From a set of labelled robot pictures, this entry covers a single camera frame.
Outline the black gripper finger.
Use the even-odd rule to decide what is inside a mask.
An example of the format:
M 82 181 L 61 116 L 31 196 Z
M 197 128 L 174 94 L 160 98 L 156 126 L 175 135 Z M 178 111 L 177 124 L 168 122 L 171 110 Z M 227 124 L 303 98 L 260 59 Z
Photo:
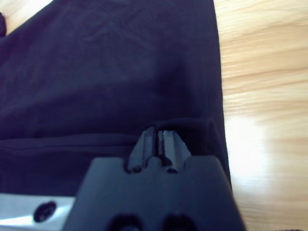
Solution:
M 144 130 L 134 146 L 127 162 L 127 172 L 140 173 L 147 168 L 150 158 L 156 153 L 156 131 L 154 127 Z
M 191 153 L 177 132 L 160 130 L 158 156 L 167 173 L 179 173 L 185 169 L 186 160 L 191 157 Z

